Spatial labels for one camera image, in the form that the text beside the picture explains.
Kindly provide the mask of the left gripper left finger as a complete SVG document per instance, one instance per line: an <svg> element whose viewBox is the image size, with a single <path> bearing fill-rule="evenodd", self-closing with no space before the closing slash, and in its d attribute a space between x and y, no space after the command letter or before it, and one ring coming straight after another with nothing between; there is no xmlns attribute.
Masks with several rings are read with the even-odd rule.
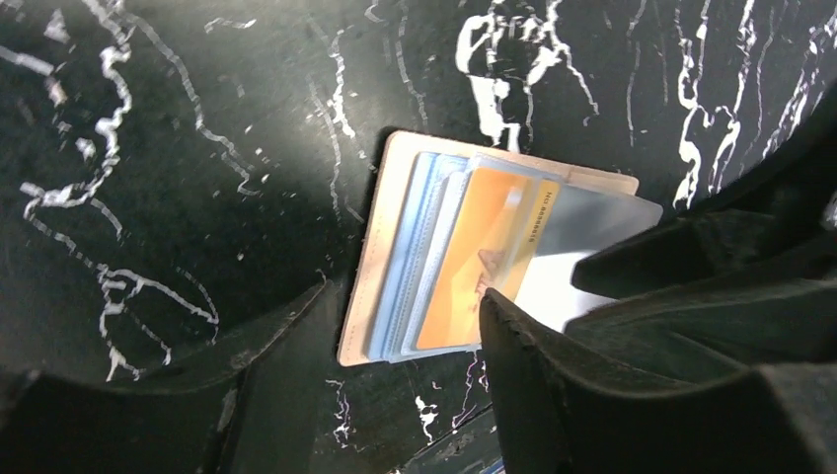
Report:
<svg viewBox="0 0 837 474"><path fill-rule="evenodd" d="M5 473L228 473L245 454L264 467L312 405L304 374L329 347L335 285L232 331L214 347L137 382L84 385L36 372L1 374L1 469Z"/></svg>

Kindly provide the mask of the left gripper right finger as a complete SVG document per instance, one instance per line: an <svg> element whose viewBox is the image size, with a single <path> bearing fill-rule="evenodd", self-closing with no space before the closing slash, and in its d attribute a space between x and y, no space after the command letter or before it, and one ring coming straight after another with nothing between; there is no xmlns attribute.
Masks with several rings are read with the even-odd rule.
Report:
<svg viewBox="0 0 837 474"><path fill-rule="evenodd" d="M599 354L495 290L480 309L509 473L832 473L836 367L756 365L684 385Z"/></svg>

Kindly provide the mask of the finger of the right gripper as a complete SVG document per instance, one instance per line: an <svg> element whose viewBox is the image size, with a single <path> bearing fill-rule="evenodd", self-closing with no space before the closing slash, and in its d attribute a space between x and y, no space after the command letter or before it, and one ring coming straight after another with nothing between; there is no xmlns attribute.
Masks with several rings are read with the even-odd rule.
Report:
<svg viewBox="0 0 837 474"><path fill-rule="evenodd" d="M801 276L689 284L600 306L567 323L586 348L654 375L703 383L751 366L836 359L836 264Z"/></svg>
<svg viewBox="0 0 837 474"><path fill-rule="evenodd" d="M579 261L574 287L622 299L836 255L836 90L758 165L695 207Z"/></svg>

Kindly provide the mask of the silver card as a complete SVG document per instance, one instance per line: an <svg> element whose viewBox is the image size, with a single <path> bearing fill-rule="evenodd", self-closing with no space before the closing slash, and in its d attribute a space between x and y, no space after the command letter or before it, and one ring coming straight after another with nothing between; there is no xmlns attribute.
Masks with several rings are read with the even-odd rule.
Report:
<svg viewBox="0 0 837 474"><path fill-rule="evenodd" d="M640 197L563 187L514 303L561 332L568 321L611 301L573 285L576 264L652 228L662 214L659 204Z"/></svg>

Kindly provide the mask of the gold card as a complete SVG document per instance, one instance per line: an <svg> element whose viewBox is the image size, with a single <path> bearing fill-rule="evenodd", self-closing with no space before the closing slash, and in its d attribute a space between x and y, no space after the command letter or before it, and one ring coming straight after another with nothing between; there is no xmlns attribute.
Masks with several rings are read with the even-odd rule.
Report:
<svg viewBox="0 0 837 474"><path fill-rule="evenodd" d="M476 169L416 338L418 351L476 345L487 290L514 298L563 184Z"/></svg>

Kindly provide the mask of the beige leather card holder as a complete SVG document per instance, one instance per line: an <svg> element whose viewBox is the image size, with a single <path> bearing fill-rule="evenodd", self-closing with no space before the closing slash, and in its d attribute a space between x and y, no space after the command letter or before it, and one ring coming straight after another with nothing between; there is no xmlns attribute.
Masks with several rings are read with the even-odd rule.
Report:
<svg viewBox="0 0 837 474"><path fill-rule="evenodd" d="M402 206L415 161L422 151L471 159L478 154L503 162L556 174L574 186L602 189L635 195L640 180L636 177L551 161L526 154L453 139L396 130L387 135L382 149L378 180L374 188L359 264L356 268L337 349L337 361L343 367L370 362L364 353L372 335L372 319L377 311L385 273L393 254Z"/></svg>

